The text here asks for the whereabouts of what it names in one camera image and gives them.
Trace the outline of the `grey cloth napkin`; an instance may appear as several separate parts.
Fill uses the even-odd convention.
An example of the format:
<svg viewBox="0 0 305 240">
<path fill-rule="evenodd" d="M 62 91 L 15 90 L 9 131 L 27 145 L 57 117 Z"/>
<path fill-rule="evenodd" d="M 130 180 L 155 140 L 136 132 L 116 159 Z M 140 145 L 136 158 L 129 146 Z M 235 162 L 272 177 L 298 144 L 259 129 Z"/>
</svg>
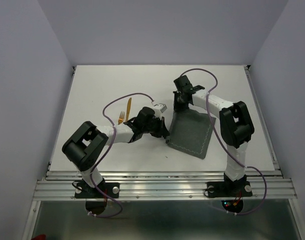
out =
<svg viewBox="0 0 305 240">
<path fill-rule="evenodd" d="M 215 118 L 190 108 L 174 112 L 167 146 L 198 159 L 205 159 L 213 133 L 211 120 Z"/>
</svg>

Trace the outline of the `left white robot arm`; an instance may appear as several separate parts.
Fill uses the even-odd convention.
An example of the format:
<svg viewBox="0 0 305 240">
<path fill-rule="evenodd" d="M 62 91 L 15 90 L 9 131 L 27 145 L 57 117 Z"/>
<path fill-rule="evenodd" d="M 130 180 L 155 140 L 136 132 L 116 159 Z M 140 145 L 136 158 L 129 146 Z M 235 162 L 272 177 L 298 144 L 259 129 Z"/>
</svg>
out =
<svg viewBox="0 0 305 240">
<path fill-rule="evenodd" d="M 92 197 L 99 197 L 104 191 L 104 178 L 96 167 L 104 147 L 133 143 L 144 134 L 167 140 L 170 133 L 163 117 L 166 110 L 167 106 L 163 103 L 155 104 L 152 108 L 145 106 L 136 117 L 117 126 L 97 127 L 91 121 L 85 121 L 64 143 L 62 152 L 80 172 L 87 184 L 86 191 Z"/>
</svg>

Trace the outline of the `gold knife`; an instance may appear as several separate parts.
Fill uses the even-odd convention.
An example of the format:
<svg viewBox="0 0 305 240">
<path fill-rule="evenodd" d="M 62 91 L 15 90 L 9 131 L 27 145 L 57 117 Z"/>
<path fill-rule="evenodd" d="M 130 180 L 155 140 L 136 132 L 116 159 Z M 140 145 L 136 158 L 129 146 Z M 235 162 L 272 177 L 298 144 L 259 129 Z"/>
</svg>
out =
<svg viewBox="0 0 305 240">
<path fill-rule="evenodd" d="M 132 98 L 130 97 L 127 101 L 127 107 L 126 107 L 126 117 L 125 117 L 126 122 L 129 120 L 131 105 L 132 105 Z"/>
</svg>

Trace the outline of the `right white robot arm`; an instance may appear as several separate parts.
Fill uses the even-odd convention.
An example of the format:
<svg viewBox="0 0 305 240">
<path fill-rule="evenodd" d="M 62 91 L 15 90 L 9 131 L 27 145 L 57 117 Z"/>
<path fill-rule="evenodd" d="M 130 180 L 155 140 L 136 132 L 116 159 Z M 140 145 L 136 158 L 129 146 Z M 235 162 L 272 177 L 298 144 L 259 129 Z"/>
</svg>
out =
<svg viewBox="0 0 305 240">
<path fill-rule="evenodd" d="M 228 195 L 242 192 L 247 185 L 246 149 L 255 132 L 249 110 L 243 101 L 231 102 L 210 94 L 203 86 L 193 86 L 186 75 L 174 80 L 174 110 L 185 110 L 189 104 L 202 108 L 219 120 L 220 134 L 215 133 L 227 153 L 223 182 L 219 185 Z"/>
</svg>

